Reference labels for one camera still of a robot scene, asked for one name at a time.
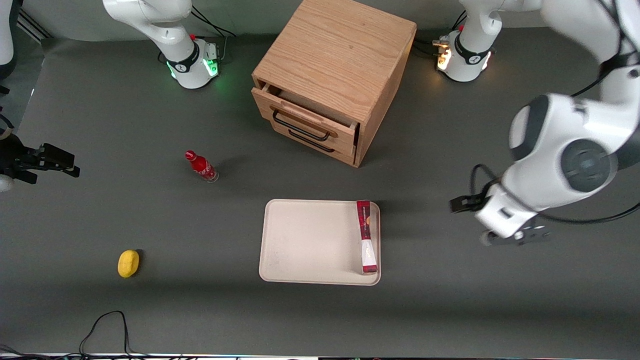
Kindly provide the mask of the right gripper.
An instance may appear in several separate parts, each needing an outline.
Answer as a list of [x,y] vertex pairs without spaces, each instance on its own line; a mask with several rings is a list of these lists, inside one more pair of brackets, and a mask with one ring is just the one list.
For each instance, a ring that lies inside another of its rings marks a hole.
[[[40,164],[41,161],[53,164]],[[50,143],[30,148],[15,134],[2,135],[0,140],[0,170],[7,182],[36,182],[38,175],[29,170],[57,171],[73,178],[80,177],[80,167],[74,166],[75,156]]]

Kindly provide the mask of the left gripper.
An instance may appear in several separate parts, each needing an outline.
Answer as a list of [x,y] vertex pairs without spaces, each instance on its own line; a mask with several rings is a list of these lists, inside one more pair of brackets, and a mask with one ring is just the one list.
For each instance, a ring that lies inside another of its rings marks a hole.
[[500,182],[491,183],[486,194],[471,194],[465,199],[451,199],[453,214],[475,212],[475,218],[494,236],[521,239],[523,229],[538,212],[512,196]]

